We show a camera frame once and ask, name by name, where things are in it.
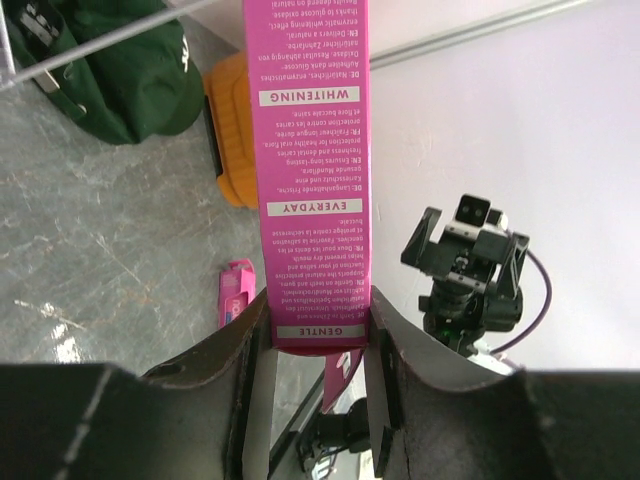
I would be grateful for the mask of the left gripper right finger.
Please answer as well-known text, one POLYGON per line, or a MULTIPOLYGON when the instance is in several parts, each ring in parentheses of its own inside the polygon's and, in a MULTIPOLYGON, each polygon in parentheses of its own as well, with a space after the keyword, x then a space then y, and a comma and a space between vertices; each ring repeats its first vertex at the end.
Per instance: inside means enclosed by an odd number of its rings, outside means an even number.
POLYGON ((383 479, 635 479, 639 375, 501 375, 371 292, 365 351, 374 473, 383 479))

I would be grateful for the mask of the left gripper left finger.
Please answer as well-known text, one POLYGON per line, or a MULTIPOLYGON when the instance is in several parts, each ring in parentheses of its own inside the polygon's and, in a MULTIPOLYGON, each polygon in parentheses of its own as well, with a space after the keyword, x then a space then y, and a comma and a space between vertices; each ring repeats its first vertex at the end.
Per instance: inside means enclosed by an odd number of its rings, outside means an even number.
POLYGON ((5 479, 264 479, 267 297, 142 376, 110 363, 1 368, 5 479))

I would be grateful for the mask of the pink toothpaste box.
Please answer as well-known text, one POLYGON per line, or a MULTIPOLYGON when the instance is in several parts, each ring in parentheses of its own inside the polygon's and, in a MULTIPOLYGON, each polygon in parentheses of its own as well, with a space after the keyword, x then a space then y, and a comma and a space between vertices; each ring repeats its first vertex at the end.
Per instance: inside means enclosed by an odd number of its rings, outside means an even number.
POLYGON ((218 326, 233 322, 255 299, 256 272, 253 263, 244 258, 231 261, 219 275, 218 326))
POLYGON ((369 8, 305 0, 243 9, 271 341, 325 359, 329 410, 368 341, 369 8))

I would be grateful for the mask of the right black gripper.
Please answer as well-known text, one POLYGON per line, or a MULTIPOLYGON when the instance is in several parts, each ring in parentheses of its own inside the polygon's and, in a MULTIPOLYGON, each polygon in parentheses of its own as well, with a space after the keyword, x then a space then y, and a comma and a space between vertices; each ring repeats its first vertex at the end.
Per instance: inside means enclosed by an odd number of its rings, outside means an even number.
POLYGON ((424 211, 400 261, 432 279, 430 293, 419 298, 426 333, 451 350, 472 350, 486 332, 510 332, 520 321, 530 238, 510 232, 489 200, 465 194, 433 241, 441 214, 424 211))

